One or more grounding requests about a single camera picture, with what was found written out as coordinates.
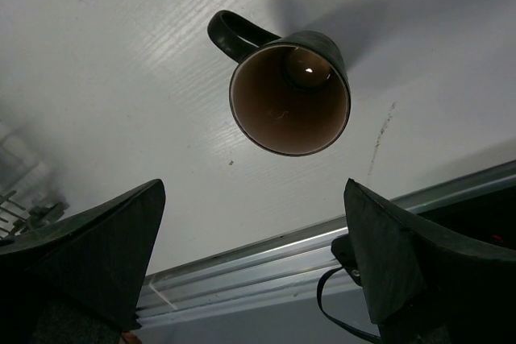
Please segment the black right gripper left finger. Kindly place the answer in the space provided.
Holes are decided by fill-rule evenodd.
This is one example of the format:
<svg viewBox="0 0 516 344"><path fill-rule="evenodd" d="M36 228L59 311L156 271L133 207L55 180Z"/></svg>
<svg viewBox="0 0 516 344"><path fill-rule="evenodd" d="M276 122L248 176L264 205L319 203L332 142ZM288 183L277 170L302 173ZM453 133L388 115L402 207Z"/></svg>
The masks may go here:
<svg viewBox="0 0 516 344"><path fill-rule="evenodd" d="M3 343L119 343L165 207L150 180L101 205L1 241Z"/></svg>

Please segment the dark brown mug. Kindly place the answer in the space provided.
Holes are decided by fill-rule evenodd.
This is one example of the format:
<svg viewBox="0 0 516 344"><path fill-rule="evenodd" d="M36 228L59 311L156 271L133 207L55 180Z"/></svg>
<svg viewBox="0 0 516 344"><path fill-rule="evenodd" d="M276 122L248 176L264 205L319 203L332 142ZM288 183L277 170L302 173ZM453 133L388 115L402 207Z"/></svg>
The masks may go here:
<svg viewBox="0 0 516 344"><path fill-rule="evenodd" d="M344 132L351 92L341 51L327 35L280 37L229 10L207 33L237 63L229 85L238 128L273 154L302 157L327 149Z"/></svg>

